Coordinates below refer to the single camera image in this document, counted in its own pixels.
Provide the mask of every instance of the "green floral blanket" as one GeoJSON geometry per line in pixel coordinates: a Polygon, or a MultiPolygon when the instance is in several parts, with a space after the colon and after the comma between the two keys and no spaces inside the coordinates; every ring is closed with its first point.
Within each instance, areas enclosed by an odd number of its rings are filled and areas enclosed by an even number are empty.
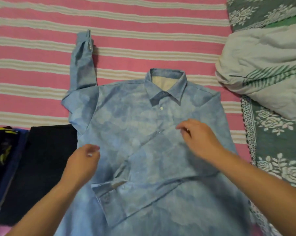
{"type": "Polygon", "coordinates": [[[296,16],[296,0],[227,0],[233,31],[260,28],[296,16]]]}
{"type": "MultiPolygon", "coordinates": [[[[296,121],[284,119],[247,96],[241,102],[252,164],[296,187],[296,121]]],[[[251,205],[264,236],[280,235],[251,205]]]]}

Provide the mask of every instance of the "bedsheet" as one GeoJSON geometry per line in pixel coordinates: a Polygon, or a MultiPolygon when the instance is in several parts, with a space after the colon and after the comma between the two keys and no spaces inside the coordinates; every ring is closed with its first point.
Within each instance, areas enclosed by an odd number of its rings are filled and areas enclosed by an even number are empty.
{"type": "Polygon", "coordinates": [[[150,68],[181,69],[221,92],[232,139],[250,161],[240,98],[215,77],[231,33],[226,0],[0,0],[0,126],[68,124],[76,33],[90,29],[98,84],[144,78],[150,68]]]}

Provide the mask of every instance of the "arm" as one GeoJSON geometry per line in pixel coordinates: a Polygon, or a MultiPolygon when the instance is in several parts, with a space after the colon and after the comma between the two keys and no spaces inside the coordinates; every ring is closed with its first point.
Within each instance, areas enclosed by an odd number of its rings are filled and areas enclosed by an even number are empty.
{"type": "Polygon", "coordinates": [[[284,236],[296,236],[296,188],[226,150],[204,123],[180,123],[182,136],[195,153],[227,176],[284,236]]]}
{"type": "Polygon", "coordinates": [[[60,182],[12,228],[8,236],[52,236],[78,190],[94,175],[99,147],[84,145],[68,159],[60,182]]]}

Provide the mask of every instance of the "light blue shirt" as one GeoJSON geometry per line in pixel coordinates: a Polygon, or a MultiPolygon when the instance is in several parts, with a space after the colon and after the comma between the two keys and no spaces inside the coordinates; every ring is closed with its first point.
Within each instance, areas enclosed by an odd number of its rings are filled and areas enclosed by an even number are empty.
{"type": "Polygon", "coordinates": [[[56,235],[248,235],[247,198],[196,158],[175,129],[183,120],[198,119],[235,152],[220,93],[169,69],[98,86],[92,51],[90,31],[79,33],[62,104],[78,130],[78,147],[96,144],[101,158],[56,235]],[[177,81],[163,91],[154,76],[177,81]]]}

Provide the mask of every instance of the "shirt collar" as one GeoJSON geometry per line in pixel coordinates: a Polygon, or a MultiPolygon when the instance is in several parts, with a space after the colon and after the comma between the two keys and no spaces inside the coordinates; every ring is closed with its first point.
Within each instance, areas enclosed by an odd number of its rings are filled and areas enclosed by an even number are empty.
{"type": "Polygon", "coordinates": [[[154,98],[158,93],[163,91],[152,82],[152,77],[154,76],[178,79],[178,81],[167,92],[176,100],[181,101],[183,91],[187,84],[187,78],[184,71],[171,69],[150,69],[145,77],[145,88],[148,93],[149,99],[154,98]]]}

